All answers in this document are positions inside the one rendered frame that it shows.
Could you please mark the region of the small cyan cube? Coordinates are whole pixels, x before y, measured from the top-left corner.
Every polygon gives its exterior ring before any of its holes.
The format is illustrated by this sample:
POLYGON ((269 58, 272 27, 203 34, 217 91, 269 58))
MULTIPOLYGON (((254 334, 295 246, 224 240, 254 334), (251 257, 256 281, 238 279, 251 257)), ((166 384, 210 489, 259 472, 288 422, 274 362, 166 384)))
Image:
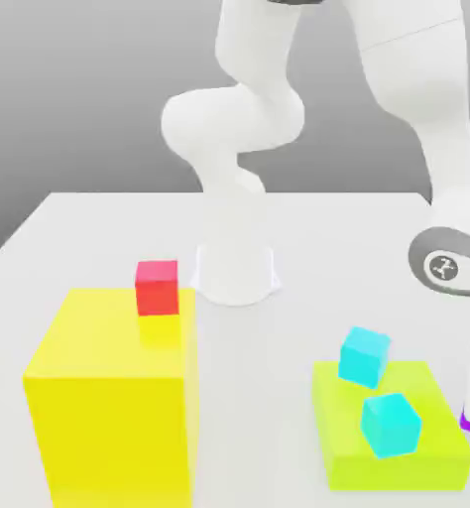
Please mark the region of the small cyan cube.
POLYGON ((386 334, 352 327, 341 346, 338 376, 377 389, 387 366, 390 345, 391 339, 386 334))
POLYGON ((364 400, 361 432, 378 459, 416 452, 422 420, 402 393, 364 400))

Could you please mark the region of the small red cube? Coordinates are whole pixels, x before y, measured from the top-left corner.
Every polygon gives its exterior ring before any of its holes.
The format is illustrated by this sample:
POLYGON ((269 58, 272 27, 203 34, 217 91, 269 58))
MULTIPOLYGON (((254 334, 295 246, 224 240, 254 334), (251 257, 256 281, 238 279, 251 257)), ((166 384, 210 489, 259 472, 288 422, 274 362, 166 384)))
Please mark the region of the small red cube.
POLYGON ((141 317, 177 315, 177 260, 140 261, 136 270, 135 291, 141 317))

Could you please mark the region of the large lime green box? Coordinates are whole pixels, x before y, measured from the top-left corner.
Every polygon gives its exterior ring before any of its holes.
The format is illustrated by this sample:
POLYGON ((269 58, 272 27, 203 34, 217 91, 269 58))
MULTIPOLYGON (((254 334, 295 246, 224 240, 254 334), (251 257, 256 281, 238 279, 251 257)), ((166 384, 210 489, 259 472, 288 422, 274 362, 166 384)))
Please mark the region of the large lime green box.
POLYGON ((460 491, 470 445, 424 361, 391 361, 379 388, 341 379, 335 361, 316 361, 312 402, 327 483, 334 491, 460 491), (366 399, 400 393, 421 419, 416 451, 379 458, 361 424, 366 399))

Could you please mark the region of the large yellow box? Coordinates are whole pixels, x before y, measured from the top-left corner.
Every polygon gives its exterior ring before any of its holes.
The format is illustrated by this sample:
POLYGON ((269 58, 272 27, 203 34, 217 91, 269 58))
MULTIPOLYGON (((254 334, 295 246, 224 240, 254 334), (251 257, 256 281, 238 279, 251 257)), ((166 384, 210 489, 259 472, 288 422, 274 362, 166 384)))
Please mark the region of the large yellow box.
POLYGON ((131 289, 73 289, 23 376, 53 508, 192 508, 195 292, 142 319, 131 289))

